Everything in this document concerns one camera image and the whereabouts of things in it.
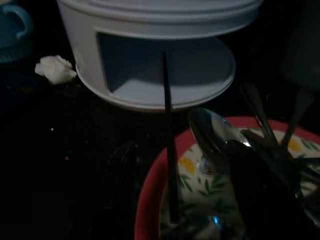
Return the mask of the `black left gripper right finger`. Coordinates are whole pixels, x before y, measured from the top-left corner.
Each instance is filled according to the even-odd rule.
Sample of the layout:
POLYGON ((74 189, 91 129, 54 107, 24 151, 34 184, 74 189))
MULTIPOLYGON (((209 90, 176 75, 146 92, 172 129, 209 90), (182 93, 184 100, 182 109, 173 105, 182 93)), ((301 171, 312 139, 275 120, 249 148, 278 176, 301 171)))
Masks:
POLYGON ((238 208, 250 240, 301 240, 303 211, 255 151, 236 140, 225 152, 238 208))

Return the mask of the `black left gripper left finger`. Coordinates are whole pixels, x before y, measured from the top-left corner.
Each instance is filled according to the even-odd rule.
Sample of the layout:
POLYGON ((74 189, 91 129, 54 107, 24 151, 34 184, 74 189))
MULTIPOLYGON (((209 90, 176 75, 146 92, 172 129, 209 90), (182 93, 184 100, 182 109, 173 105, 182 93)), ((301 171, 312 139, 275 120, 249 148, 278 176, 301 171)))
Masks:
POLYGON ((98 238, 121 240, 131 237, 135 203, 137 148, 132 141, 118 147, 109 159, 99 191, 98 238))

